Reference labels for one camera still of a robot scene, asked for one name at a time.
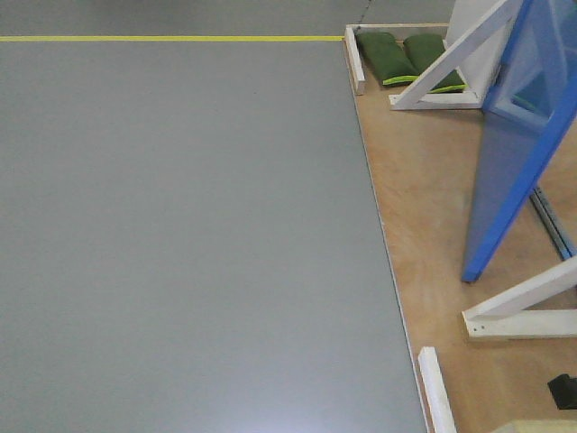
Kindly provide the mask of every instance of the gray mat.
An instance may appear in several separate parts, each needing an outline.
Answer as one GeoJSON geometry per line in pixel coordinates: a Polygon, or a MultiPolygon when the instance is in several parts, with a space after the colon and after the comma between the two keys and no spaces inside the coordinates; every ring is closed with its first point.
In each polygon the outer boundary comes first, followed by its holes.
{"type": "Polygon", "coordinates": [[[0,0],[2,34],[343,34],[365,23],[449,21],[454,0],[0,0]]]}
{"type": "Polygon", "coordinates": [[[425,431],[342,45],[0,45],[0,431],[425,431]]]}

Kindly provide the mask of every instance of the wooden platform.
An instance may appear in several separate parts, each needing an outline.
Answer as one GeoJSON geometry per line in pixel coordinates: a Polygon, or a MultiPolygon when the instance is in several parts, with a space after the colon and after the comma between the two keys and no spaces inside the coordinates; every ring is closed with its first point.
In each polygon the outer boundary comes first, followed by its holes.
{"type": "MultiPolygon", "coordinates": [[[[392,112],[389,93],[398,89],[382,90],[368,74],[356,101],[414,356],[424,345],[436,348],[459,433],[487,433],[513,419],[577,419],[577,411],[557,410],[546,386],[577,373],[577,341],[465,336],[462,310],[559,263],[529,205],[481,279],[460,281],[481,113],[392,112]]],[[[575,308],[577,293],[540,307],[575,308]]]]}
{"type": "Polygon", "coordinates": [[[566,234],[577,244],[577,122],[565,136],[540,184],[566,234]]]}

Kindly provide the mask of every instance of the yellow-green trim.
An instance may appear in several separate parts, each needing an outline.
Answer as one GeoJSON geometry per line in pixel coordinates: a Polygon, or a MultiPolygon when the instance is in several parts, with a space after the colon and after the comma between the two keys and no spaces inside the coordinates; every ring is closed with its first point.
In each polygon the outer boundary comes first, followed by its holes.
{"type": "Polygon", "coordinates": [[[434,88],[429,93],[449,93],[465,90],[467,86],[464,84],[455,84],[453,86],[445,86],[444,88],[434,88]]]}
{"type": "Polygon", "coordinates": [[[398,77],[387,78],[382,80],[383,86],[392,86],[393,84],[412,83],[418,78],[418,75],[400,75],[398,77]]]}
{"type": "Polygon", "coordinates": [[[0,36],[0,42],[317,42],[341,41],[343,36],[0,36]]]}

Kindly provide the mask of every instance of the blue panel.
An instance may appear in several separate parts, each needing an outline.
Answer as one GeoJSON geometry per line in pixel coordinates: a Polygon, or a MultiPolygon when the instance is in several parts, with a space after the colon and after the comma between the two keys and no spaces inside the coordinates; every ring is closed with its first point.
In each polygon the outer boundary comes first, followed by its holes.
{"type": "Polygon", "coordinates": [[[527,1],[485,106],[464,281],[477,280],[577,112],[577,5],[527,1]]]}

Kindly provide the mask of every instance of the yellow line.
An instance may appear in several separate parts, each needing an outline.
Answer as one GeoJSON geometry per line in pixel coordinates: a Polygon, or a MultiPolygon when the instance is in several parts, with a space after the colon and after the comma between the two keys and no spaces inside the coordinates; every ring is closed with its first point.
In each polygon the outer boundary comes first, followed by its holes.
{"type": "Polygon", "coordinates": [[[313,42],[343,36],[0,36],[0,42],[313,42]]]}

